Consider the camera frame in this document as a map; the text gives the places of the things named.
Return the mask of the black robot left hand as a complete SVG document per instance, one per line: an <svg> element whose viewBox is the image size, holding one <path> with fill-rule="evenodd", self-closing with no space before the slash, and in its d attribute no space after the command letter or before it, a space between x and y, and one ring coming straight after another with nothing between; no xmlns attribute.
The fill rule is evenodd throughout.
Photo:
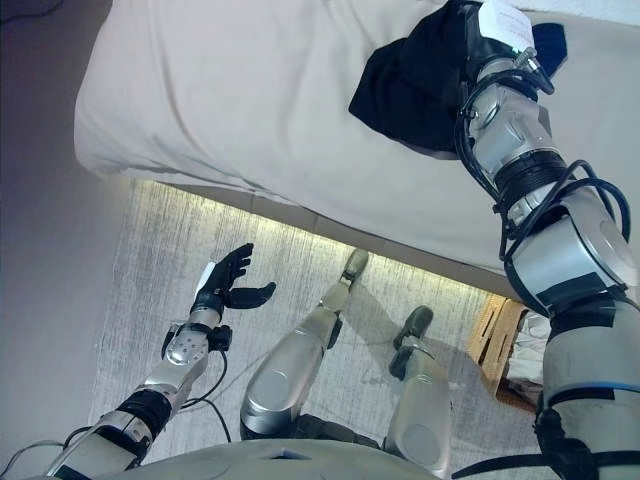
<svg viewBox="0 0 640 480"><path fill-rule="evenodd" d="M263 287L234 288L237 279L246 275L254 244L244 244L216 262L203 286L196 292L190 312L213 310L220 316L224 309L247 310L264 305L276 290L276 283Z"/></svg>

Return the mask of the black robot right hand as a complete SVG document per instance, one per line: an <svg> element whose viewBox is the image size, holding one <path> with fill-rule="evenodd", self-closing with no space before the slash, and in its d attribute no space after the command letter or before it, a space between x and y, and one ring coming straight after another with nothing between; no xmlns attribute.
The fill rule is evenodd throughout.
<svg viewBox="0 0 640 480"><path fill-rule="evenodd" d="M458 13L464 20L469 65L480 68L535 50L531 20L507 1L462 1Z"/></svg>

